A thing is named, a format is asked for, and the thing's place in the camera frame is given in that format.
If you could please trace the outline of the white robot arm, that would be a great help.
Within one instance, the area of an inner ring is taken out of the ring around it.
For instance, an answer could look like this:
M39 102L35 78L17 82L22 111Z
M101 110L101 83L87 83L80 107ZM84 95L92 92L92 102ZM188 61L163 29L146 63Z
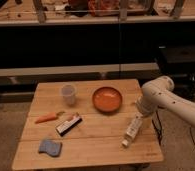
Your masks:
M142 95L137 99L138 111L147 117L158 107L173 112L195 128L195 103L173 93L174 82L168 76L160 76L142 85Z

